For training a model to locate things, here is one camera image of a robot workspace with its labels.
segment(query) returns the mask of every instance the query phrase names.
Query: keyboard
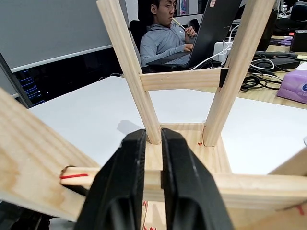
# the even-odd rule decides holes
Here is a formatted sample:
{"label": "keyboard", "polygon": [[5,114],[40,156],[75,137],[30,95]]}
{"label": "keyboard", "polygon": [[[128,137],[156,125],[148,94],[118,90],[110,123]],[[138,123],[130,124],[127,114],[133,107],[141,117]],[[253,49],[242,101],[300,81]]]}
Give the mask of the keyboard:
{"label": "keyboard", "polygon": [[184,55],[182,57],[176,58],[174,60],[171,60],[167,62],[166,64],[170,65],[186,65],[189,62],[191,54]]}

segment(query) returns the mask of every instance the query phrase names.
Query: white cable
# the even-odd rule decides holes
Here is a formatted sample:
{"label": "white cable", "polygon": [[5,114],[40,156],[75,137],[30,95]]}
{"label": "white cable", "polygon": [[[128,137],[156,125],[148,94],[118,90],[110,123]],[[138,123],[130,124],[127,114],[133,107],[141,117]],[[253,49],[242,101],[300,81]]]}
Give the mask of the white cable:
{"label": "white cable", "polygon": [[227,48],[223,49],[221,52],[219,52],[219,53],[217,53],[217,54],[214,54],[213,56],[211,56],[211,57],[207,58],[206,60],[202,61],[200,64],[198,64],[197,66],[195,66],[195,67],[194,67],[193,69],[191,69],[191,70],[195,70],[198,66],[200,66],[200,65],[202,65],[203,63],[205,63],[206,61],[208,61],[208,60],[214,58],[215,56],[218,56],[219,54],[221,54],[221,53],[223,53],[224,51],[228,50],[228,49],[232,46],[232,44],[228,45],[226,42],[224,42],[224,43],[227,45]]}
{"label": "white cable", "polygon": [[260,76],[263,76],[263,75],[265,75],[265,76],[269,76],[269,77],[271,77],[271,78],[277,78],[277,79],[279,79],[279,80],[283,80],[282,78],[280,78],[280,77],[277,77],[277,76],[274,76],[274,75],[271,75],[271,74],[265,74],[265,73],[253,73],[254,75],[260,75]]}
{"label": "white cable", "polygon": [[232,35],[232,32],[236,29],[236,28],[238,28],[240,25],[237,25],[237,26],[235,26],[231,31],[230,31],[230,35],[229,35],[229,38],[228,38],[228,41],[229,42],[231,42],[231,35]]}
{"label": "white cable", "polygon": [[[258,66],[254,66],[252,63],[253,62],[255,62],[255,61],[268,61],[268,62],[270,62],[271,64],[272,64],[272,67],[271,68],[262,68],[262,67],[258,67]],[[275,68],[275,65],[274,65],[274,62],[272,62],[270,59],[266,59],[266,58],[262,58],[262,59],[257,59],[257,60],[253,60],[252,62],[251,62],[251,64],[250,64],[250,66],[252,66],[252,67],[254,67],[254,68],[256,68],[256,69],[261,69],[261,70],[272,70],[272,69],[274,69]]]}

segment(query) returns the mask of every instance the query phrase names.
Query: white desk surface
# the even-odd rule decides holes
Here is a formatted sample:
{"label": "white desk surface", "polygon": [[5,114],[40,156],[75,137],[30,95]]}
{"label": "white desk surface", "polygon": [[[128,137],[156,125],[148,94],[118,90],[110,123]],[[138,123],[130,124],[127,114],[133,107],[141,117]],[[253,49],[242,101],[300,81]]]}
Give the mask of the white desk surface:
{"label": "white desk surface", "polygon": [[[214,94],[150,92],[160,122],[203,122]],[[144,128],[124,78],[109,77],[30,109],[104,165],[129,132]],[[233,173],[268,174],[299,152],[307,110],[237,98],[222,137]]]}

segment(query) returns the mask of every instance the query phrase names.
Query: power strip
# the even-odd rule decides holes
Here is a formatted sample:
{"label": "power strip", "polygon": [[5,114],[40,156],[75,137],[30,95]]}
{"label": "power strip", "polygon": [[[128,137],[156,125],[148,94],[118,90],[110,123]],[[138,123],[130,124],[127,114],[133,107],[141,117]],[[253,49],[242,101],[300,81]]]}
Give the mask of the power strip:
{"label": "power strip", "polygon": [[213,60],[220,61],[223,64],[225,64],[227,57],[230,53],[230,49],[232,46],[232,42],[216,42],[214,45],[214,52],[213,55],[218,54],[222,50],[226,49],[228,46],[230,46],[227,50],[225,50],[223,53],[215,56]]}

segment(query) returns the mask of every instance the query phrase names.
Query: laptop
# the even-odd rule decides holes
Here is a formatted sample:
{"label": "laptop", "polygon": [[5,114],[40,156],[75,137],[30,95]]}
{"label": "laptop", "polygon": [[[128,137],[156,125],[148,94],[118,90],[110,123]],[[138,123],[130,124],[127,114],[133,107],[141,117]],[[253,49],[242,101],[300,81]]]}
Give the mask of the laptop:
{"label": "laptop", "polygon": [[187,69],[211,57],[214,44],[226,39],[240,3],[241,0],[209,0],[192,51],[178,52],[146,64]]}

